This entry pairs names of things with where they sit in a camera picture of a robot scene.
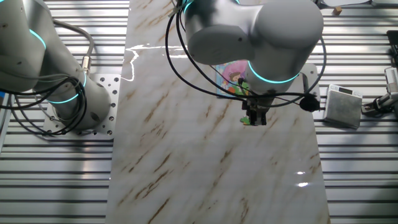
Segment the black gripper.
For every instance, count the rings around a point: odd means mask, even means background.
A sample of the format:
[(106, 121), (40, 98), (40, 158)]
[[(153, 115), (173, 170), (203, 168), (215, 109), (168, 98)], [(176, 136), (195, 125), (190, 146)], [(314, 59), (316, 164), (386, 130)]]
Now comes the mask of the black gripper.
[(251, 93), (243, 96), (245, 102), (242, 102), (242, 109), (247, 110), (247, 117), (251, 120), (251, 125), (266, 125), (266, 109), (269, 109), (274, 101), (273, 97), (254, 98)]

